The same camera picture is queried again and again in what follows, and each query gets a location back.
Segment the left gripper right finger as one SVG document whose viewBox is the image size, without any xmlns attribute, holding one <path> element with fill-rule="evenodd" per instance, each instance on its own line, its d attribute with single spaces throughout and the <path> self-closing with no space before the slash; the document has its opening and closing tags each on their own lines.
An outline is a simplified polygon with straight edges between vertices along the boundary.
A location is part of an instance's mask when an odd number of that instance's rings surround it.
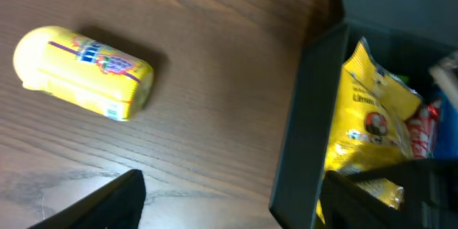
<svg viewBox="0 0 458 229">
<path fill-rule="evenodd" d="M 457 161 L 411 160 L 364 172 L 329 170 L 326 228 L 457 229 Z"/>
</svg>

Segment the yellow snack bag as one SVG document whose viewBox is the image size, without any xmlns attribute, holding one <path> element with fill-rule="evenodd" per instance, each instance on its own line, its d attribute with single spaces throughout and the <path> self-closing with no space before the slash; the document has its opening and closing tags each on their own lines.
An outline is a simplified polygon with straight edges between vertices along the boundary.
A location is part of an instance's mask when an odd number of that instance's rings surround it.
<svg viewBox="0 0 458 229">
<path fill-rule="evenodd" d="M 413 159 L 406 121 L 421 103 L 360 38 L 341 67 L 323 169 L 351 175 Z"/>
</svg>

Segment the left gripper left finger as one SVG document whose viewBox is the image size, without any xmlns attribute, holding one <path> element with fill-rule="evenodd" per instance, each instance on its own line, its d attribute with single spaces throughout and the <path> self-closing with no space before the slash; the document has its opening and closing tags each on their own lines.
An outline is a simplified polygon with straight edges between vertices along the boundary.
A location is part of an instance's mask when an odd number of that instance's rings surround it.
<svg viewBox="0 0 458 229">
<path fill-rule="evenodd" d="M 146 198 L 141 170 L 129 170 L 30 229 L 137 229 Z"/>
</svg>

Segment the green KitKat bar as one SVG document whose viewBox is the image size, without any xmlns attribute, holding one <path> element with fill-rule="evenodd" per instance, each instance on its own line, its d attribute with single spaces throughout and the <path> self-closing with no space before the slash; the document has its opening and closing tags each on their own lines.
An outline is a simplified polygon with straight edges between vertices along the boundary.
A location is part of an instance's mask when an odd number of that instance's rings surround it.
<svg viewBox="0 0 458 229">
<path fill-rule="evenodd" d="M 422 104 L 406 123 L 410 133 L 411 149 L 415 159 L 434 156 L 442 99 Z"/>
</svg>

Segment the blue Oreo cookie pack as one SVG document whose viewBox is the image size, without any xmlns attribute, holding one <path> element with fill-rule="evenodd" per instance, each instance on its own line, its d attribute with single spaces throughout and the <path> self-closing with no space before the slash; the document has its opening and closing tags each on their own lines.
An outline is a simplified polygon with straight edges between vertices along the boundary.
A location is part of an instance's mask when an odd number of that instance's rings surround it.
<svg viewBox="0 0 458 229">
<path fill-rule="evenodd" d="M 457 110 L 442 91 L 437 90 L 434 96 L 442 101 L 434 157 L 457 159 Z"/>
</svg>

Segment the dark green gift box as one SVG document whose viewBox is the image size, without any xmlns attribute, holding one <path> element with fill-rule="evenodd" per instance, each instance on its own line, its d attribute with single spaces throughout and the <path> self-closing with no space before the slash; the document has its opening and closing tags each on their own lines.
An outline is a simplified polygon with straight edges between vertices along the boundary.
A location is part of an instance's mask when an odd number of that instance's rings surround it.
<svg viewBox="0 0 458 229">
<path fill-rule="evenodd" d="M 312 228 L 341 65 L 365 37 L 376 61 L 429 94 L 428 69 L 457 49 L 457 0 L 331 0 L 338 23 L 302 53 L 269 210 Z"/>
</svg>

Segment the yellow candy canister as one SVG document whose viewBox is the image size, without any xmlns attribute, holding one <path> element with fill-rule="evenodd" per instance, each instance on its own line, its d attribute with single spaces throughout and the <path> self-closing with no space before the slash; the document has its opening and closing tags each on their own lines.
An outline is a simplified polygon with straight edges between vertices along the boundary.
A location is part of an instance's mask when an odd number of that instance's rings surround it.
<svg viewBox="0 0 458 229">
<path fill-rule="evenodd" d="M 115 121 L 130 120 L 143 108 L 154 81 L 146 61 L 60 26 L 23 36 L 13 64 L 24 88 Z"/>
</svg>

